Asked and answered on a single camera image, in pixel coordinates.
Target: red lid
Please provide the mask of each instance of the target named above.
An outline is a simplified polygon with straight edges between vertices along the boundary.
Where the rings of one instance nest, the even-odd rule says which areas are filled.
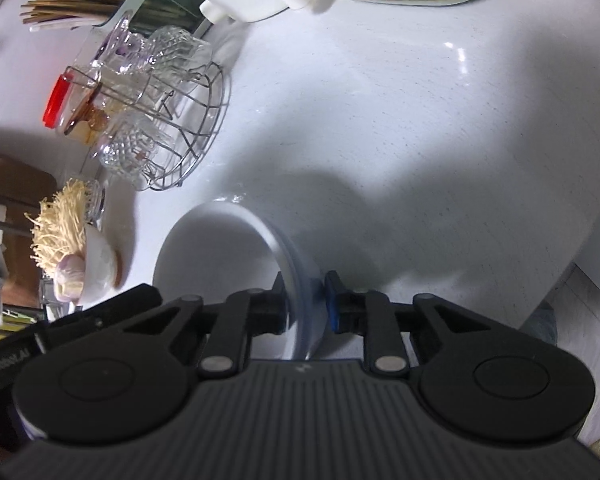
[[[65,72],[58,78],[54,89],[51,91],[49,101],[46,103],[45,114],[42,116],[42,122],[47,128],[55,128],[58,123],[58,115],[60,114],[60,110],[62,110],[64,98],[71,84],[70,79],[71,76]]]

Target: metal wire basket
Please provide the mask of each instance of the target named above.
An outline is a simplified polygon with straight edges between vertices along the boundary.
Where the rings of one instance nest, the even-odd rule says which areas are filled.
[[[162,166],[152,162],[142,169],[142,177],[149,189],[163,191],[180,186],[200,163],[218,133],[226,103],[222,68],[214,62],[205,73],[193,74],[178,86],[149,75],[139,97],[133,99],[83,70],[68,67],[65,74],[69,71],[82,77],[65,77],[68,83],[95,88],[96,92],[119,102],[121,109],[128,107],[142,112],[173,140],[169,146],[156,141],[162,149],[172,153],[167,163]],[[157,99],[143,99],[156,94],[159,95]]]

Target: speckled countertop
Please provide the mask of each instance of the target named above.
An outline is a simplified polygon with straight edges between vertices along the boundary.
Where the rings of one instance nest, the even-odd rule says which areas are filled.
[[[122,288],[227,198],[349,285],[520,325],[600,211],[600,0],[328,4],[211,31],[241,48],[208,155],[180,189],[111,187]]]

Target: wooden floor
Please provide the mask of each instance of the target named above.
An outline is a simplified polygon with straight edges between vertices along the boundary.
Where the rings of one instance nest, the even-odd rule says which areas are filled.
[[[558,346],[579,357],[596,381],[596,400],[579,436],[588,445],[600,437],[600,290],[572,264],[546,300],[555,310]]]

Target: white bowl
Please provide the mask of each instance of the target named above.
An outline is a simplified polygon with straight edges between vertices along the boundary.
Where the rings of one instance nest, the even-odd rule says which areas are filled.
[[[184,294],[221,303],[248,288],[270,289],[282,273],[289,327],[282,336],[253,339],[252,358],[307,359],[327,323],[318,267],[275,227],[231,202],[209,202],[186,213],[160,250],[154,285],[165,302]]]
[[[107,239],[92,225],[85,225],[84,287],[78,304],[93,304],[116,283],[118,260]]]

